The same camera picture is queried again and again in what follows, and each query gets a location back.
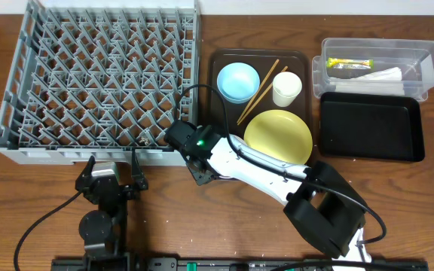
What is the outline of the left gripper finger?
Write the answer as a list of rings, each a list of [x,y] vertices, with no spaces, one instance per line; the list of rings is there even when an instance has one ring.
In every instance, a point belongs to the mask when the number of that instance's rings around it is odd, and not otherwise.
[[[95,157],[90,156],[89,160],[87,161],[87,165],[84,167],[84,177],[90,177],[91,172],[93,171],[93,167],[95,165]]]
[[[131,158],[131,178],[135,183],[143,183],[144,182],[144,174],[139,165],[136,152],[132,150],[132,158]]]

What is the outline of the white cup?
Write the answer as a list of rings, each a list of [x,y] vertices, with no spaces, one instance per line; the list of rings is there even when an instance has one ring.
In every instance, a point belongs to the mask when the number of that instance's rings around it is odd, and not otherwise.
[[[289,106],[302,91],[301,79],[292,72],[280,72],[273,79],[273,102],[279,107]]]

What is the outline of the green snack wrapper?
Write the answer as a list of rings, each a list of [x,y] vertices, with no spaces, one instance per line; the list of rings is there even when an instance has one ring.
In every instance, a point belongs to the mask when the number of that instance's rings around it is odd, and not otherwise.
[[[329,57],[326,61],[328,69],[372,69],[373,59],[340,59]]]

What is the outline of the white paper napkin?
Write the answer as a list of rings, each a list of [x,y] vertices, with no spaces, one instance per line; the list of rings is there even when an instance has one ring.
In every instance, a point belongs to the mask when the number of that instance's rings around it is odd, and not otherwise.
[[[404,96],[402,70],[399,67],[372,72],[367,75],[351,79],[333,78],[335,92],[358,93],[383,96]]]

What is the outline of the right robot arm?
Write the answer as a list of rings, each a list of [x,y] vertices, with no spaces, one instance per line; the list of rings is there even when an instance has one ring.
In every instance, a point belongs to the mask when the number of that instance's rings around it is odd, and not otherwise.
[[[333,260],[371,263],[365,250],[364,199],[329,164],[287,163],[250,148],[215,126],[177,120],[164,140],[197,184],[235,178],[274,198],[303,239]]]

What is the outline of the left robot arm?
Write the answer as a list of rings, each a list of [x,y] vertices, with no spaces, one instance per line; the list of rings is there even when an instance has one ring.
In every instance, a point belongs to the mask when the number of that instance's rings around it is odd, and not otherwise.
[[[83,270],[139,270],[139,256],[126,249],[127,203],[148,189],[136,155],[131,157],[132,184],[120,184],[115,162],[97,163],[91,157],[75,181],[75,189],[98,209],[80,221],[84,240]]]

